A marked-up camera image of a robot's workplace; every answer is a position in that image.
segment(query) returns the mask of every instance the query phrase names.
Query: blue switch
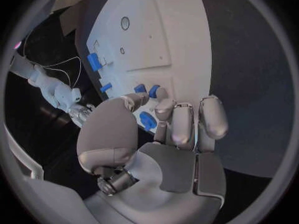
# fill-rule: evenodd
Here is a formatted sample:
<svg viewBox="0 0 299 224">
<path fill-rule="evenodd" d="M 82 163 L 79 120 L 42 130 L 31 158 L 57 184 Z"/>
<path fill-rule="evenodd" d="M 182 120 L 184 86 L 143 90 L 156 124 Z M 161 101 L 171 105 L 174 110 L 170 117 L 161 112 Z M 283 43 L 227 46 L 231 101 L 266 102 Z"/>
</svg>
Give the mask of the blue switch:
<svg viewBox="0 0 299 224">
<path fill-rule="evenodd" d="M 111 83 L 108 83 L 108 84 L 104 85 L 100 90 L 102 93 L 104 93 L 106 90 L 108 90 L 110 88 L 112 88 L 112 85 L 111 85 Z"/>
<path fill-rule="evenodd" d="M 134 91 L 135 91 L 135 93 L 147 92 L 146 87 L 145 87 L 144 84 L 137 85 L 137 86 L 134 88 Z"/>
<path fill-rule="evenodd" d="M 149 91 L 149 97 L 151 98 L 157 98 L 157 89 L 159 88 L 160 86 L 159 85 L 154 85 L 151 90 Z"/>
<path fill-rule="evenodd" d="M 89 64 L 93 71 L 100 70 L 103 66 L 99 61 L 99 57 L 96 53 L 91 53 L 87 56 Z"/>
<path fill-rule="evenodd" d="M 157 122 L 151 114 L 143 111 L 140 113 L 139 117 L 141 123 L 145 126 L 146 131 L 149 131 L 151 128 L 157 127 Z"/>
</svg>

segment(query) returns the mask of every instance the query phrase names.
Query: humanoid robot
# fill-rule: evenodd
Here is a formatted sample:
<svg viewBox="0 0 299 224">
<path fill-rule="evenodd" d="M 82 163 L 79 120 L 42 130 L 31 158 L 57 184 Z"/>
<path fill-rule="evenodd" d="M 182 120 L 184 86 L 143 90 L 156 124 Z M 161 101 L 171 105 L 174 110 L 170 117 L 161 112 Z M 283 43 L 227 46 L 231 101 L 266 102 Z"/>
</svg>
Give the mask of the humanoid robot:
<svg viewBox="0 0 299 224">
<path fill-rule="evenodd" d="M 55 108 L 70 114 L 81 127 L 77 154 L 81 167 L 98 177 L 100 192 L 91 198 L 101 218 L 113 208 L 134 223 L 211 223 L 225 199 L 223 167 L 214 154 L 214 140 L 223 138 L 228 123 L 216 96 L 200 102 L 198 140 L 193 107 L 171 99 L 165 88 L 156 91 L 159 119 L 153 141 L 138 149 L 138 124 L 133 112 L 149 101 L 145 92 L 102 102 L 94 108 L 77 104 L 79 89 L 71 89 L 43 68 L 15 54 L 11 69 L 39 87 Z"/>
</svg>

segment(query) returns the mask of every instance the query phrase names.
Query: black background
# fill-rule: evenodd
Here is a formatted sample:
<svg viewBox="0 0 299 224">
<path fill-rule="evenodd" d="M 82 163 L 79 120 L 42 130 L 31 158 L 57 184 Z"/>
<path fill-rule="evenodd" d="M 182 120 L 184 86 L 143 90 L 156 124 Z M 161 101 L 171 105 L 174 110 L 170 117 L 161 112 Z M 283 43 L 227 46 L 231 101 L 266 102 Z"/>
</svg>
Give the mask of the black background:
<svg viewBox="0 0 299 224">
<path fill-rule="evenodd" d="M 0 28 L 4 31 L 7 22 L 14 19 L 17 11 L 20 11 L 20 5 L 28 0 L 1 0 L 1 19 Z M 282 21 L 289 26 L 289 32 L 292 35 L 295 46 L 298 44 L 297 30 L 299 30 L 298 22 L 298 4 L 299 0 L 267 0 L 271 6 L 279 12 Z M 271 214 L 263 221 L 263 223 L 276 223 L 279 219 L 288 217 L 288 220 L 296 222 L 298 220 L 295 203 L 297 200 L 297 187 L 299 186 L 299 175 L 296 175 L 291 187 L 286 195 Z M 34 223 L 34 219 L 20 205 L 17 197 L 11 192 L 6 180 L 1 173 L 0 177 L 0 202 L 1 202 L 1 219 L 10 223 Z"/>
</svg>

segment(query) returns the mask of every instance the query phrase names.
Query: pink light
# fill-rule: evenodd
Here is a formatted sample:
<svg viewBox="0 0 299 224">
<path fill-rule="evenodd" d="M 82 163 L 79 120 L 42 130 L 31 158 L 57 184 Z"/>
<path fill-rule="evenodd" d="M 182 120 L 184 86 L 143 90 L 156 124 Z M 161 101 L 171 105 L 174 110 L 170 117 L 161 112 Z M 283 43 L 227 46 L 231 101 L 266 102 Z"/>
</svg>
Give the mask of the pink light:
<svg viewBox="0 0 299 224">
<path fill-rule="evenodd" d="M 18 49 L 22 44 L 22 41 L 19 41 L 15 46 L 14 46 L 14 49 Z"/>
</svg>

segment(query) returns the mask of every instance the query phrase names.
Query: blue clip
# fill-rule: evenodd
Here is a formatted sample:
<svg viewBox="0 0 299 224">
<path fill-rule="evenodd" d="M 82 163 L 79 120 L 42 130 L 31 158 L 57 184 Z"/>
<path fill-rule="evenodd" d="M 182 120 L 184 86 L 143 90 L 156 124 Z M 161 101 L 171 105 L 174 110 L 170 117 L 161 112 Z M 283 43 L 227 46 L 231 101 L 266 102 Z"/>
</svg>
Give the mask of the blue clip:
<svg viewBox="0 0 299 224">
<path fill-rule="evenodd" d="M 134 91 L 135 91 L 135 93 L 147 92 L 146 87 L 145 87 L 144 84 L 137 85 L 137 86 L 134 88 Z"/>
<path fill-rule="evenodd" d="M 90 66 L 93 71 L 100 70 L 103 66 L 99 61 L 99 57 L 96 53 L 91 53 L 87 56 Z"/>
<path fill-rule="evenodd" d="M 111 85 L 111 83 L 108 83 L 108 84 L 104 85 L 100 90 L 102 93 L 104 93 L 106 90 L 108 90 L 110 88 L 112 88 L 112 85 Z"/>
<path fill-rule="evenodd" d="M 159 85 L 154 85 L 151 90 L 149 91 L 149 97 L 151 98 L 157 98 L 157 89 L 159 88 L 160 86 Z"/>
<path fill-rule="evenodd" d="M 143 111 L 139 115 L 141 123 L 145 126 L 145 130 L 149 131 L 151 128 L 157 127 L 157 122 L 151 114 Z"/>
</svg>

